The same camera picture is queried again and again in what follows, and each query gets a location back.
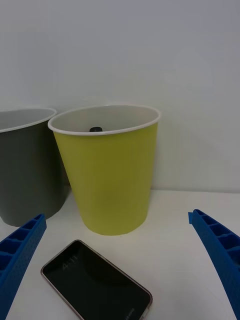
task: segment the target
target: smartphone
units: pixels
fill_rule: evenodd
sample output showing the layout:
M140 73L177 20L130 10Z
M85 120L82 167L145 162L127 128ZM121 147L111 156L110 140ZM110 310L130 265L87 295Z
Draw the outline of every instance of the smartphone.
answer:
M80 240L41 274L82 320L142 320L153 301L149 291Z

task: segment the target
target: blue plastic piece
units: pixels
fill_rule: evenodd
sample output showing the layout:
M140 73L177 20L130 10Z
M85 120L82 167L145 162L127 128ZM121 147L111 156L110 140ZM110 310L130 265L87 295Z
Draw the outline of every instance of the blue plastic piece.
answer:
M226 291L237 320L240 320L240 237L204 212L188 213Z
M44 214L0 242L0 320L5 320L30 260L46 230Z

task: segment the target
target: bucket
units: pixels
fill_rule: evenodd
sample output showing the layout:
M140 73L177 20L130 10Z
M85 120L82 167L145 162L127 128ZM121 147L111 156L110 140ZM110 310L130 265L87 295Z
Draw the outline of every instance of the bucket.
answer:
M19 227L62 207L61 157L48 120L51 108L0 112L0 217Z
M48 122L82 220L93 232L121 235L146 219L160 116L148 106L107 105ZM96 127L102 131L90 132Z

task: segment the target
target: black object inside bucket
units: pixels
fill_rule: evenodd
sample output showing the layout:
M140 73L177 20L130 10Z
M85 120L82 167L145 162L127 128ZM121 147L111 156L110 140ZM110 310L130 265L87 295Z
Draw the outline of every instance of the black object inside bucket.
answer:
M103 129L100 126L93 126L89 132L101 132Z

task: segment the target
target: white table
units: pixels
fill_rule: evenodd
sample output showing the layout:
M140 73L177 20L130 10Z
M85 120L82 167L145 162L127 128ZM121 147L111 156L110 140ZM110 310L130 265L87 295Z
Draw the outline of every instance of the white table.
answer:
M89 231L69 194L47 229L21 282L7 320L77 320L40 275L41 267L81 239L135 278L153 295L148 320L236 320L215 268L188 211L199 208L240 235L240 194L151 193L145 223L121 236ZM0 222L0 240L16 228Z

